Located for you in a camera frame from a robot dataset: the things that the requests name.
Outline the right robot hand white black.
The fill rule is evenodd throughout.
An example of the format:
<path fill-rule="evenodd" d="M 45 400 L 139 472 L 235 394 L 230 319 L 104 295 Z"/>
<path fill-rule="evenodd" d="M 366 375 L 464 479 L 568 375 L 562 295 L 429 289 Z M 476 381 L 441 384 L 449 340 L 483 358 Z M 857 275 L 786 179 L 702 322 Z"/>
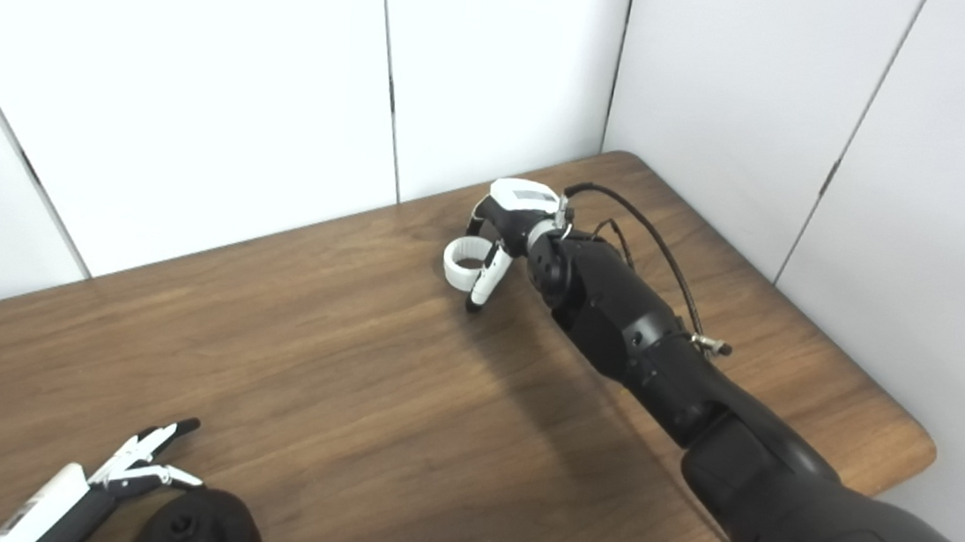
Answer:
<path fill-rule="evenodd" d="M 506 178 L 491 183 L 489 192 L 471 210 L 466 238 L 478 238 L 484 225 L 491 225 L 496 240 L 487 244 L 477 279 L 465 290 L 465 309 L 481 312 L 517 258 L 527 258 L 538 238 L 546 234 L 569 235 L 573 218 L 567 196 L 533 180 Z"/>

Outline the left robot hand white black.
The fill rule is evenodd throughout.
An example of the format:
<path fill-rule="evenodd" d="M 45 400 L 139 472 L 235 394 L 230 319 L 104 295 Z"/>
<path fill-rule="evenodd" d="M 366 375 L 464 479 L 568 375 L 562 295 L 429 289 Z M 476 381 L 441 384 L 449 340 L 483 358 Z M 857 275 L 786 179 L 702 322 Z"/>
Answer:
<path fill-rule="evenodd" d="M 126 501 L 155 490 L 202 489 L 203 479 L 156 461 L 184 435 L 201 428 L 197 417 L 133 434 L 88 475 L 79 463 L 63 466 L 0 527 L 0 542 L 85 542 Z"/>

